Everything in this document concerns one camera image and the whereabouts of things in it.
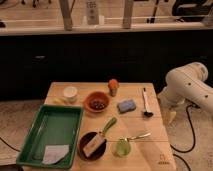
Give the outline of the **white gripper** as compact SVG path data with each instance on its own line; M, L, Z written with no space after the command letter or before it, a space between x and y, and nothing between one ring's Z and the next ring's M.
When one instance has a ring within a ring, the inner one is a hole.
M185 102L185 98L179 95L171 88L164 87L163 90L157 95L161 109L164 112L168 112L165 115L165 125L169 125L175 119L177 112L171 111L174 107L182 105Z

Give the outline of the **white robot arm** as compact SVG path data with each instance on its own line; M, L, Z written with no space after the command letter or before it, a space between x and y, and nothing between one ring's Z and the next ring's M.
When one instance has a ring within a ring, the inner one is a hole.
M207 78L207 67L200 62L174 68L166 74L166 86L157 95L164 125L173 121L176 116L174 108L185 100L213 114L213 88L205 83Z

